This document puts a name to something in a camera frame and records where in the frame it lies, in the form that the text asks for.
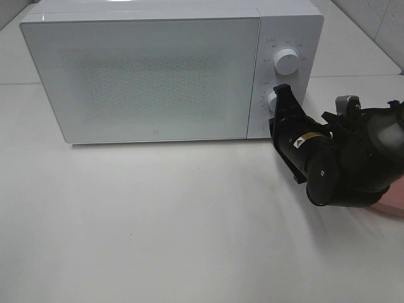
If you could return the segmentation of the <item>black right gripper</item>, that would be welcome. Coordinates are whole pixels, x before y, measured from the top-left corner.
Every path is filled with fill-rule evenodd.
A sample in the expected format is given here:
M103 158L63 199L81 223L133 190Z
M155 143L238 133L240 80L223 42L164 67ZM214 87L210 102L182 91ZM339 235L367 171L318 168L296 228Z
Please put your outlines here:
M291 86L274 87L275 116L270 122L276 151L287 164L298 184L306 184L312 204L331 204L340 177L337 146L318 122L307 116Z

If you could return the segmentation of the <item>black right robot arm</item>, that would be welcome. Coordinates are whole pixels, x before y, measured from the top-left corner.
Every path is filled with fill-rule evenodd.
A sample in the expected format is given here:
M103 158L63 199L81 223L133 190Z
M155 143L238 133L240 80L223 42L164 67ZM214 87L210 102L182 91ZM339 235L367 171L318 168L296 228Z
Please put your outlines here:
M403 102L362 108L355 95L336 98L325 124L309 117L290 85L274 88L270 133L279 156L316 206L364 208L403 176Z

